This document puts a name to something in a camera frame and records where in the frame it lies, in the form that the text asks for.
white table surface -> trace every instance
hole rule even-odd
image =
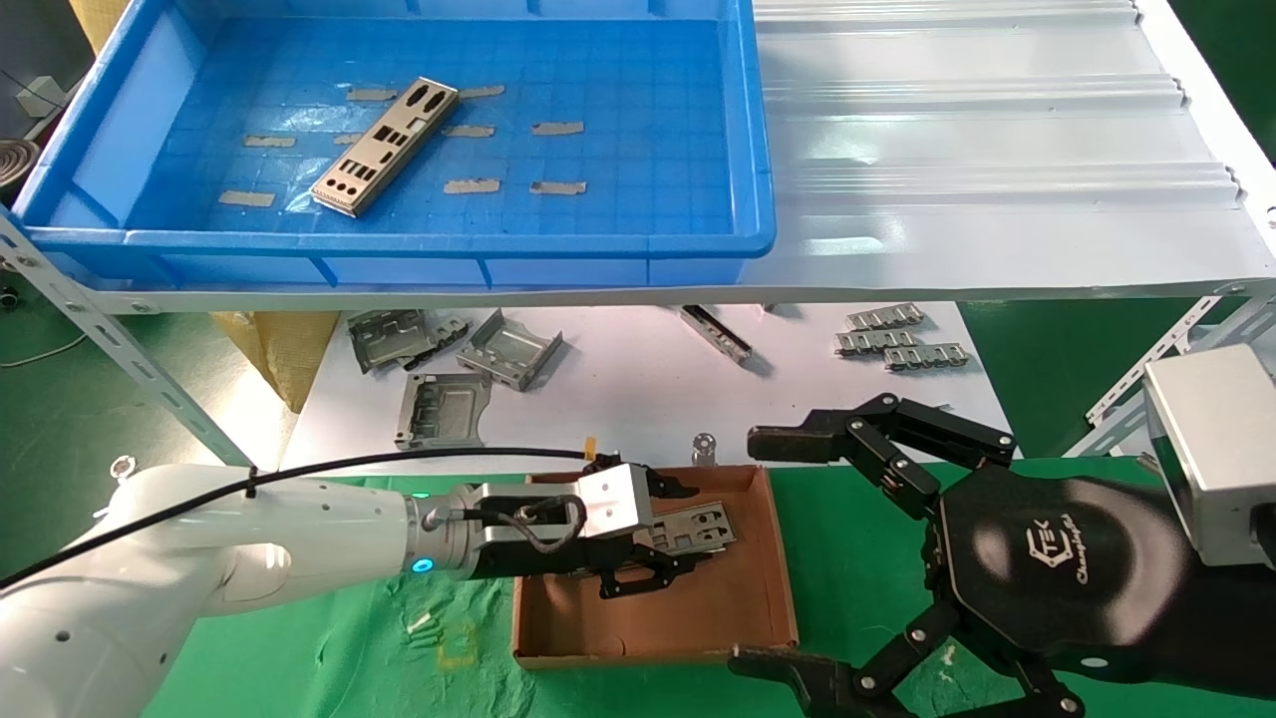
[[[925,404],[949,404],[962,417],[1009,429],[953,302],[920,302],[928,343],[957,341],[971,351],[962,369],[889,374],[880,357],[841,358],[833,333],[847,312],[880,304],[757,305],[709,309],[753,343],[746,367],[732,365],[661,306],[550,306],[507,309],[540,335],[563,330],[564,346],[527,393],[493,385],[478,425],[486,446],[582,449],[598,437],[602,451],[652,467],[690,463],[692,437],[717,439],[718,464],[753,463],[745,436],[757,425],[798,425],[810,409],[854,408],[891,392]],[[470,319],[489,310],[439,311]],[[394,451],[407,374],[360,375],[345,321],[334,332],[301,412],[282,468]],[[454,344],[417,374],[459,374]],[[495,474],[568,471],[573,463],[532,458],[456,458],[380,464],[342,473]]]

cable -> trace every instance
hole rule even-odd
[[[40,362],[41,358],[48,358],[50,356],[56,356],[56,355],[61,353],[63,351],[70,351],[71,348],[75,348],[80,343],[84,343],[84,339],[87,339],[87,338],[88,338],[88,334],[82,333],[79,335],[79,338],[77,338],[75,341],[68,343],[66,346],[59,346],[57,348],[55,348],[52,351],[46,351],[43,353],[37,353],[36,356],[32,356],[29,358],[23,358],[23,361],[20,361],[20,362],[14,362],[11,365],[0,365],[0,370],[17,370],[18,367],[26,367],[27,365],[34,365],[36,362]]]
[[[324,462],[322,464],[311,464],[309,467],[297,467],[296,469],[287,469],[285,472],[276,472],[273,474],[260,474],[254,477],[249,473],[249,477],[244,481],[226,485],[221,488],[202,494],[194,499],[188,499],[180,504],[175,504],[168,509],[162,511],[156,511],[149,517],[143,517],[137,522],[125,524],[122,527],[111,529],[110,532],[101,533],[93,538],[85,539],[80,543],[68,546],[66,548],[59,551],[57,553],[42,559],[26,569],[10,574],[0,580],[0,593],[9,589],[18,582],[24,582],[31,576],[40,574],[41,571],[47,571],[54,566],[70,561],[77,556],[83,556],[94,548],[101,548],[111,542],[119,541],[130,534],[135,534],[143,529],[148,529],[168,519],[181,517],[186,511],[193,511],[217,501],[218,499],[225,499],[232,494],[254,492],[256,487],[263,485],[269,485],[274,482],[282,482],[285,480],[295,480],[297,477],[304,477],[306,474],[318,474],[320,472],[332,472],[334,469],[348,469],[351,467],[365,467],[367,464],[382,464],[389,462],[407,462],[411,459],[440,459],[444,457],[544,457],[550,459],[577,459],[581,462],[588,460],[583,451],[567,451],[561,449],[526,449],[526,448],[476,448],[476,449],[417,449],[413,451],[398,451],[394,454],[373,454],[369,457],[352,457],[350,459],[339,459],[337,462]]]
[[[0,75],[4,75],[6,78],[9,78],[10,80],[13,80],[14,84],[17,84],[18,87],[20,87],[20,88],[26,89],[27,92],[29,92],[31,96],[34,97],[34,98],[43,99],[45,102],[48,102],[50,105],[52,105],[54,107],[57,107],[59,110],[65,110],[66,108],[66,106],[63,105],[61,102],[54,102],[52,99],[50,99],[50,98],[45,97],[43,94],[36,92],[34,89],[31,88],[29,84],[27,84],[27,83],[22,82],[20,79],[13,77],[11,74],[6,73],[4,69],[0,69]]]
[[[559,506],[563,506],[564,504],[570,504],[572,506],[575,508],[575,519],[572,520],[572,528],[568,529],[565,537],[555,542],[542,541],[541,537],[536,536],[532,532],[531,522],[541,511],[546,509],[556,509]],[[523,538],[527,539],[527,543],[532,545],[532,548],[535,548],[537,553],[544,553],[547,556],[550,553],[558,553],[559,551],[563,550],[563,547],[579,538],[581,529],[584,528],[586,506],[584,506],[584,500],[581,499],[579,496],[575,496],[574,494],[564,494],[559,496],[551,496],[549,499],[537,501],[536,504],[528,504],[527,506],[519,509],[513,517],[510,517],[509,514],[501,514],[500,511],[466,509],[464,511],[461,513],[461,520],[500,522],[501,524],[505,524],[507,527],[523,534]]]

metal connector piece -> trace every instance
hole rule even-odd
[[[906,329],[847,332],[835,334],[835,337],[837,346],[833,347],[833,353],[838,356],[863,356],[865,353],[882,353],[887,348],[917,346],[912,332]]]
[[[909,324],[920,324],[921,319],[925,318],[926,315],[921,312],[921,309],[917,309],[916,304],[909,301],[906,304],[893,304],[891,306],[849,314],[846,316],[846,326],[852,332],[896,329]]]
[[[923,343],[886,349],[886,369],[888,372],[963,367],[967,362],[970,362],[970,353],[966,353],[966,349],[960,343]]]
[[[357,217],[443,126],[459,102],[456,89],[417,78],[359,142],[319,176],[310,195],[324,207]]]

silver metal block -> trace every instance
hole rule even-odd
[[[920,343],[902,348],[887,348],[883,353],[888,372],[962,367],[970,362],[970,353],[966,353],[960,343]]]
[[[695,329],[695,333],[713,344],[713,348],[721,351],[723,356],[736,365],[744,365],[749,356],[753,356],[753,347],[746,341],[726,328],[726,324],[717,320],[717,316],[709,314],[708,309],[699,304],[680,306],[678,315],[686,321],[686,325]]]
[[[524,392],[561,343],[563,332],[554,338],[538,337],[496,309],[457,353],[457,362],[496,384]]]
[[[394,446],[401,451],[482,446],[478,418],[490,400],[491,385],[480,375],[412,375]]]
[[[417,78],[359,142],[319,175],[310,195],[357,217],[403,170],[461,102],[457,91]]]
[[[1156,463],[1201,560],[1268,564],[1250,533],[1253,509],[1276,502],[1276,386],[1258,356],[1234,344],[1146,372]]]
[[[833,335],[837,338],[833,353],[838,356],[863,356],[865,353],[882,353],[887,348],[917,346],[912,332],[906,329],[846,332]]]
[[[891,306],[849,314],[846,316],[846,326],[852,332],[894,329],[909,324],[919,324],[925,318],[926,315],[921,312],[921,309],[917,309],[916,304],[909,301],[906,304],[893,304]]]

grid pattern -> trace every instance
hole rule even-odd
[[[236,19],[221,29],[148,180],[133,228],[389,233],[725,233],[734,226],[722,66],[713,22],[435,22]],[[325,209],[311,182],[388,102],[350,87],[402,89],[425,75],[457,88],[450,124],[490,138],[434,136],[359,219]],[[540,121],[584,133],[537,136]],[[290,148],[244,147],[254,135]],[[499,177],[495,194],[444,194],[452,179]],[[536,180],[586,181],[575,196]],[[276,194],[268,208],[219,204],[226,189]]]

